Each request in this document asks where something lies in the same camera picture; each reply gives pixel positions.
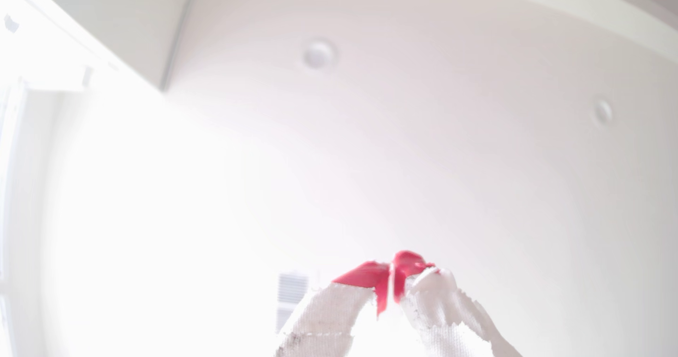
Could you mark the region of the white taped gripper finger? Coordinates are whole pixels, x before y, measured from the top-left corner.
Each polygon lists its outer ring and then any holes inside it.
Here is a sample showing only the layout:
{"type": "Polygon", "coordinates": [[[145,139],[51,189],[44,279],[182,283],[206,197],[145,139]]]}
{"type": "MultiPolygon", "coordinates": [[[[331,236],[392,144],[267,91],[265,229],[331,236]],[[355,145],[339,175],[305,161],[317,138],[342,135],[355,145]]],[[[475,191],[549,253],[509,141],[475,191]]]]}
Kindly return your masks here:
{"type": "Polygon", "coordinates": [[[397,252],[392,266],[394,301],[427,356],[521,356],[449,270],[409,250],[397,252]]]}
{"type": "Polygon", "coordinates": [[[275,356],[347,356],[361,312],[386,310],[391,267],[366,261],[301,300],[283,326],[275,356]]]}

